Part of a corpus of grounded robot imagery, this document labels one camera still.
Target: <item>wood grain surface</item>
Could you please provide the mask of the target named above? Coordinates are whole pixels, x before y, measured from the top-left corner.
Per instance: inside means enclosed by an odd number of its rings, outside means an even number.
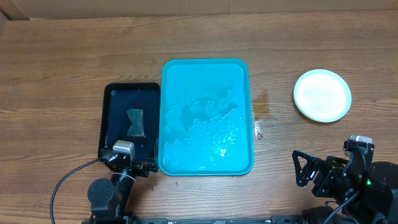
[[[140,217],[239,218],[322,205],[297,187],[294,149],[343,157],[350,134],[370,136],[375,161],[398,163],[397,11],[300,12],[7,22],[0,38],[0,223],[50,223],[50,196],[67,172],[96,157],[104,87],[160,83],[173,58],[240,58],[249,67],[255,165],[239,177],[138,178],[129,209]],[[341,120],[320,124],[296,109],[304,72],[348,83]],[[68,178],[57,223],[90,216],[94,164]]]

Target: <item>black tray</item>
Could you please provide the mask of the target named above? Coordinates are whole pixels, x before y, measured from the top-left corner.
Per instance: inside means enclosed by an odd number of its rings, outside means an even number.
[[[144,110],[144,137],[131,137],[129,109]],[[149,164],[157,171],[160,86],[156,83],[111,83],[105,87],[98,157],[117,140],[134,143],[133,163]]]

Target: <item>sponge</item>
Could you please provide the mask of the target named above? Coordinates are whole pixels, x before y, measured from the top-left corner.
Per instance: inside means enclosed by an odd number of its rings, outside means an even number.
[[[132,137],[144,136],[144,111],[141,109],[129,109],[127,115],[131,122],[127,135]]]

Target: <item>round white disc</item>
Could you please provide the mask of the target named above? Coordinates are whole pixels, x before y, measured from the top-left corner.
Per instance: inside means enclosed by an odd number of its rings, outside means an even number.
[[[336,73],[315,69],[304,73],[294,86],[294,102],[308,118],[333,122],[342,118],[351,106],[351,91]]]

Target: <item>wooden table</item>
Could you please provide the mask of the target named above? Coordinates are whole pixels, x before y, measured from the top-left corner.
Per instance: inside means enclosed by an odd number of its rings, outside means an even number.
[[[0,40],[0,223],[49,223],[67,172],[96,157],[104,87],[160,83],[173,58],[240,58],[250,73],[255,165],[241,177],[138,178],[140,217],[269,217],[322,205],[295,184],[294,149],[343,157],[350,134],[371,136],[375,161],[398,163],[398,12],[346,11],[6,22]],[[320,124],[292,90],[314,68],[340,74],[353,103]],[[90,216],[102,164],[73,174],[55,199],[57,223]]]

